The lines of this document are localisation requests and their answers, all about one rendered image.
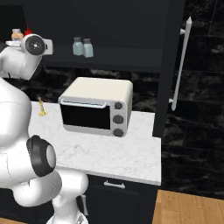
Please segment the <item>dark base cabinet door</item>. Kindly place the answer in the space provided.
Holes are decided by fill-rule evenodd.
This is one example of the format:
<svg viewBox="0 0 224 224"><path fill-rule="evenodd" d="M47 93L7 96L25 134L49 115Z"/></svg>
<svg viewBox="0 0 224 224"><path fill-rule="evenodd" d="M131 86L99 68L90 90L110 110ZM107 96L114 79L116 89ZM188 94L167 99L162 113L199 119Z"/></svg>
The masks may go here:
<svg viewBox="0 0 224 224"><path fill-rule="evenodd" d="M89 224L152 224L154 201L96 189L86 195Z"/></svg>

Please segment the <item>tan jar with grey lid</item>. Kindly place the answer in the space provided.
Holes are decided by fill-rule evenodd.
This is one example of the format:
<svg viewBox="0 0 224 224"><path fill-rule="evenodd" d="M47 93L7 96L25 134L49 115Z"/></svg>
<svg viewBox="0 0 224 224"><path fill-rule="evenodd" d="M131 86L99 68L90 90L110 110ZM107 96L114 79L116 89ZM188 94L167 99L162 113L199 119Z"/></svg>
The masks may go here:
<svg viewBox="0 0 224 224"><path fill-rule="evenodd" d="M24 34L20 29L13 29L11 34L11 39L13 41L21 40L24 37Z"/></svg>

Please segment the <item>dark drawer front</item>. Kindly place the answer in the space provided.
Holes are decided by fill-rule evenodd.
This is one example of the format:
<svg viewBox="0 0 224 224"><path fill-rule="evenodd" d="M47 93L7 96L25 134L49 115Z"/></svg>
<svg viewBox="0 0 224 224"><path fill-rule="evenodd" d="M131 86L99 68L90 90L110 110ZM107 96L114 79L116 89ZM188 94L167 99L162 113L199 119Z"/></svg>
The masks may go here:
<svg viewBox="0 0 224 224"><path fill-rule="evenodd" d="M103 190L110 190L114 192L124 192L127 194L139 196L139 197L145 197L146 199L155 199L158 194L158 187L156 185L148 185L143 183L137 183L127 180L121 180L116 178L105 178L105 177L99 177L88 174L89 179L89 185L91 187L95 187L98 189ZM115 188L115 187L109 187L105 186L103 183L105 181L108 181L109 183L113 184L125 184L125 189Z"/></svg>

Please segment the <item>dark wall cabinet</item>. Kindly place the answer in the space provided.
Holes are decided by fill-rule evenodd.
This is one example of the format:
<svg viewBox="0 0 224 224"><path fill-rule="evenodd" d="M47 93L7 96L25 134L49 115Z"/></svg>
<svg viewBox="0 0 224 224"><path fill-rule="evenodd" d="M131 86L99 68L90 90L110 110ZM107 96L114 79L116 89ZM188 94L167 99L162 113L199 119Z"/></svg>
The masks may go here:
<svg viewBox="0 0 224 224"><path fill-rule="evenodd" d="M161 69L169 0L0 0L10 28L53 42L49 67L155 72ZM74 55L74 38L91 39L94 56Z"/></svg>

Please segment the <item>black glass toaster oven door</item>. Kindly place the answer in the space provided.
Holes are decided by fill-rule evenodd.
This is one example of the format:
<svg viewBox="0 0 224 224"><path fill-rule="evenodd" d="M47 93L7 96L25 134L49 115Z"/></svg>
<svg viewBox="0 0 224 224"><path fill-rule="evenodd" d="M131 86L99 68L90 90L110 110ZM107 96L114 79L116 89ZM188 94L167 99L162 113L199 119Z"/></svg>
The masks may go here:
<svg viewBox="0 0 224 224"><path fill-rule="evenodd" d="M63 123L78 127L110 129L110 107L88 108L60 104Z"/></svg>

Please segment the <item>dark open cabinet door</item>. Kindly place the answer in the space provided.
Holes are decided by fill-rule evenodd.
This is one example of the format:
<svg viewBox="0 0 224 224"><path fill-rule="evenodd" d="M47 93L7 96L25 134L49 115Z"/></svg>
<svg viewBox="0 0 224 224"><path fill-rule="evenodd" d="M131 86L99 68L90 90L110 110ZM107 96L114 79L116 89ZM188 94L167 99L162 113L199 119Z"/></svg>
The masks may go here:
<svg viewBox="0 0 224 224"><path fill-rule="evenodd" d="M186 0L169 0L168 16L164 35L162 66L157 91L156 114L152 135L162 138L165 129L172 76L179 46L179 34Z"/></svg>

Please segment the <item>teal grey shaker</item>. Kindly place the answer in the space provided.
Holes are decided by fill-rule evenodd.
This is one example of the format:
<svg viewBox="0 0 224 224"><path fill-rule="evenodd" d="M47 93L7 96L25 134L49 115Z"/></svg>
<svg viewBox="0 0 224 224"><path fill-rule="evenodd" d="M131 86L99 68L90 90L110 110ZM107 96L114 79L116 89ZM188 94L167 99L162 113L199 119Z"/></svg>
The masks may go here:
<svg viewBox="0 0 224 224"><path fill-rule="evenodd" d="M73 54L81 56L83 54L83 44L80 37L75 37L73 39Z"/></svg>
<svg viewBox="0 0 224 224"><path fill-rule="evenodd" d="M91 44L91 39L90 38L84 38L83 39L83 55L86 58L91 58L94 56L94 49Z"/></svg>

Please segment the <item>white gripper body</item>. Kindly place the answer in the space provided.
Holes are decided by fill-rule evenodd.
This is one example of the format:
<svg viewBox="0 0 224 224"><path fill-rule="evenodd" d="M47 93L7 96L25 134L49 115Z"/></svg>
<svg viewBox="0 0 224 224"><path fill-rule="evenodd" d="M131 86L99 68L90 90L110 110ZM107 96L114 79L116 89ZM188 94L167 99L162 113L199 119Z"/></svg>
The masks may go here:
<svg viewBox="0 0 224 224"><path fill-rule="evenodd" d="M7 40L5 42L5 44L7 46L14 47L14 48L20 48L21 47L21 42L19 40L15 40L15 41L13 41L13 40Z"/></svg>

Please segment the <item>white toaster oven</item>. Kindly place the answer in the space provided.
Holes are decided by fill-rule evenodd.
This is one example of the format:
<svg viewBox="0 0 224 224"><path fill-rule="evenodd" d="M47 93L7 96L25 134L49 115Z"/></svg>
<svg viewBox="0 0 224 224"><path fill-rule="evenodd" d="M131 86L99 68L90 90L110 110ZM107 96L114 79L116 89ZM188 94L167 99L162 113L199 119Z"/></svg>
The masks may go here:
<svg viewBox="0 0 224 224"><path fill-rule="evenodd" d="M129 80L113 80L105 78L88 78L78 77L59 97L68 102L81 102L90 104L104 104L110 107L110 129L96 129L66 125L63 123L65 130L95 134L102 136L114 136L113 131L120 129L124 137L129 127L130 116L132 111L133 84ZM121 109L115 109L115 103L122 104ZM114 116L123 117L123 123L113 122Z"/></svg>

